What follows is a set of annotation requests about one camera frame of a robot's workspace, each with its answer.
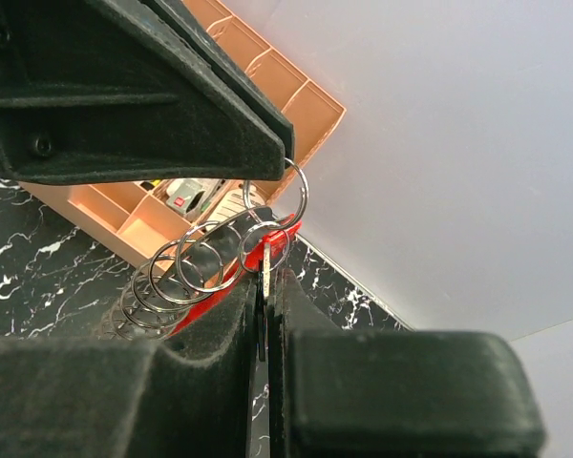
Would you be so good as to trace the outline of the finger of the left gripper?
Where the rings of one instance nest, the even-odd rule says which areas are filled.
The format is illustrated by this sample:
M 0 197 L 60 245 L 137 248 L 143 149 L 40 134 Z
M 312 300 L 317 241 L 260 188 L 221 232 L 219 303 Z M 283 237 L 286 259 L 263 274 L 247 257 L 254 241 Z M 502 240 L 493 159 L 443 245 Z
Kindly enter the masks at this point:
M 280 179 L 294 128 L 182 1 L 0 1 L 0 178 Z

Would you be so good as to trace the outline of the silver key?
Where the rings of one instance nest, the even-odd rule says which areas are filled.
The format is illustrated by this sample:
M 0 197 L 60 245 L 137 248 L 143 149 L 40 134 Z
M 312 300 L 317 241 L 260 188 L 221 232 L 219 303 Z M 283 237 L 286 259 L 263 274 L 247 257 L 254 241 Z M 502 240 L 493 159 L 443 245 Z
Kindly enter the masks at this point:
M 262 261 L 262 293 L 263 301 L 267 302 L 270 292 L 270 278 L 271 278 L 271 245 L 269 242 L 264 244 L 264 255 Z

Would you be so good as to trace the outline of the red handled keyring holder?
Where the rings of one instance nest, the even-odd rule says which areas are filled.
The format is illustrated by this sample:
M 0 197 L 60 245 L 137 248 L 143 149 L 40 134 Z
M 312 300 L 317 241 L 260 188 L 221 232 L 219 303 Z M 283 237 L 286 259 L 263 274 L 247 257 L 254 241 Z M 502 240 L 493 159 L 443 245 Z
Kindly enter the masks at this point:
M 165 340 L 224 299 L 248 273 L 277 269 L 302 222 L 259 206 L 208 220 L 164 243 L 141 263 L 106 312 L 101 339 Z

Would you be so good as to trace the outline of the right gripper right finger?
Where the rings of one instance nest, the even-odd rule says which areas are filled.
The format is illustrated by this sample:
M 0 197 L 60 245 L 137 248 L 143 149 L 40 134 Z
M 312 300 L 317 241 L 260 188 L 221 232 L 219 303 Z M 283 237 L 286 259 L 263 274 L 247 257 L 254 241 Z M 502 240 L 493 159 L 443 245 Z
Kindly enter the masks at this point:
M 339 328 L 291 270 L 269 299 L 274 457 L 537 457 L 546 429 L 508 342 Z

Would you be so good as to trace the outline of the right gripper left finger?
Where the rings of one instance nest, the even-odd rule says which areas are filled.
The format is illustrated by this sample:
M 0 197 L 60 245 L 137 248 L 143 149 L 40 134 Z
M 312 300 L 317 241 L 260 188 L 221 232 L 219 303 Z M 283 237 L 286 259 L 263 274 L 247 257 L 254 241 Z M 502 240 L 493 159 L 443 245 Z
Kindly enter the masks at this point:
M 166 341 L 0 338 L 0 457 L 245 457 L 256 289 Z

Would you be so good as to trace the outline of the white label pouch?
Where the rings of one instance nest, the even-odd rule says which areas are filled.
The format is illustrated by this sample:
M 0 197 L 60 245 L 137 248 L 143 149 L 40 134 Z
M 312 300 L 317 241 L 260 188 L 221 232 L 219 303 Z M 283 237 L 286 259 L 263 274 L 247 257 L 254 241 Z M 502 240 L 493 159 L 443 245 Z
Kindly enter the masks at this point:
M 202 212 L 197 223 L 204 224 L 209 220 L 221 223 L 244 211 L 243 192 L 244 183 L 242 181 L 230 185 L 228 190 L 219 191 L 218 196 L 213 198 L 208 209 Z M 265 195 L 260 193 L 256 186 L 252 184 L 249 188 L 249 200 L 253 207 L 266 204 Z

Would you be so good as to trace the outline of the white tube package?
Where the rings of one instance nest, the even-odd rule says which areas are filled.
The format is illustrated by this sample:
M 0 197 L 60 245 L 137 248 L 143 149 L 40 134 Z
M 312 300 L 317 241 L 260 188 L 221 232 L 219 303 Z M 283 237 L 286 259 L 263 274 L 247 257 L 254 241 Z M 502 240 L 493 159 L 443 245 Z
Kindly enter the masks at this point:
M 224 179 L 176 178 L 166 188 L 166 205 L 188 220 L 196 219 L 224 185 Z

